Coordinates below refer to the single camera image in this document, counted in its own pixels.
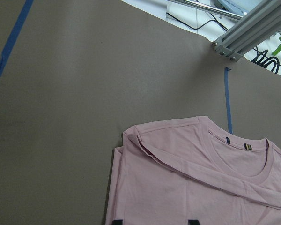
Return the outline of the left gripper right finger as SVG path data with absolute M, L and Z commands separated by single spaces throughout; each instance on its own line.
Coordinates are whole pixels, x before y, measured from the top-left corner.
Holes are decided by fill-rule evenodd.
M 189 219 L 188 225 L 200 225 L 200 222 L 197 219 Z

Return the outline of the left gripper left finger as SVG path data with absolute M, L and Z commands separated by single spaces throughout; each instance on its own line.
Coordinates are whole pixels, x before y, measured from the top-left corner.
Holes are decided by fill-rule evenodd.
M 113 225 L 123 225 L 122 219 L 113 220 Z

